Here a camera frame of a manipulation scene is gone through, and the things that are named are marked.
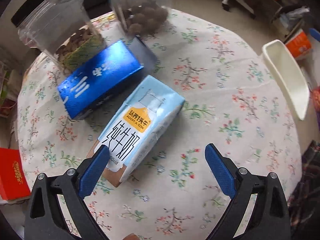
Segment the plaid fabric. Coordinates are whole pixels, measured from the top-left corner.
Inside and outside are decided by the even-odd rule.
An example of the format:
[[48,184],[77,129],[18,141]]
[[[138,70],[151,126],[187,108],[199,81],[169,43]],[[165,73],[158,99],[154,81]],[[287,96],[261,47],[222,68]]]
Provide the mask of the plaid fabric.
[[320,144],[315,141],[302,156],[302,178],[288,200],[288,207],[292,239],[319,239]]

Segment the plastic jar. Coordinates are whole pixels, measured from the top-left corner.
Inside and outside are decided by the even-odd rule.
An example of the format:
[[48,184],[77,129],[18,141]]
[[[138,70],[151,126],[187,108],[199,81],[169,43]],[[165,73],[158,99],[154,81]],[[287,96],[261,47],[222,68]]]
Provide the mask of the plastic jar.
[[37,47],[58,66],[74,70],[106,47],[82,3],[27,0],[11,21],[25,45]]
[[122,29],[129,35],[153,34],[166,21],[171,0],[111,0]]

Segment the light blue milk carton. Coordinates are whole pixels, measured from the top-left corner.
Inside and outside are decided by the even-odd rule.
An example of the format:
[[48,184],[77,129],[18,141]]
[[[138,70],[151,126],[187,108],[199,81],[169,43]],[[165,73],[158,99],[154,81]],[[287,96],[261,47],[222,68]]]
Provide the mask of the light blue milk carton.
[[131,172],[165,132],[185,99],[174,90],[147,76],[124,101],[98,138],[96,152],[104,144],[110,160],[103,176],[115,187]]

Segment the tablecloth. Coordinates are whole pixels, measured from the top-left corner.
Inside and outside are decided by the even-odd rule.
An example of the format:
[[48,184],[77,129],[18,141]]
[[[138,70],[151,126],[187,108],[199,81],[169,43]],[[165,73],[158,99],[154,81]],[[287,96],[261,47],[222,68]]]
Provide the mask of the tablecloth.
[[[108,44],[130,43],[106,15],[93,23]],[[176,10],[144,41],[159,59],[153,76],[186,102],[126,182],[115,188],[100,178],[85,198],[106,235],[205,239],[230,201],[205,161],[208,143],[252,174],[276,172],[288,198],[301,178],[297,132],[279,87],[252,48],[235,33]],[[57,91],[63,79],[41,54],[18,98],[19,147],[30,188],[40,172],[53,176],[77,167],[126,97],[73,121]],[[70,230],[78,234],[63,197],[59,200]]]

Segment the silver screw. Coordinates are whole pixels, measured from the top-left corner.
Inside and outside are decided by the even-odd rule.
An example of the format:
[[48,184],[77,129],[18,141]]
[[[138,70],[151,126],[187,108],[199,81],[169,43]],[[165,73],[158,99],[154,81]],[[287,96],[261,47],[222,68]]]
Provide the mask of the silver screw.
[[276,179],[278,176],[274,172],[270,172],[270,177]]
[[38,179],[43,179],[44,178],[44,173],[40,173],[39,175],[38,175]]
[[69,175],[69,176],[72,176],[73,174],[75,174],[76,173],[76,170],[75,169],[69,169],[68,171],[67,171],[67,174]]
[[239,172],[242,174],[242,175],[245,175],[248,173],[248,170],[246,168],[240,168],[239,169]]

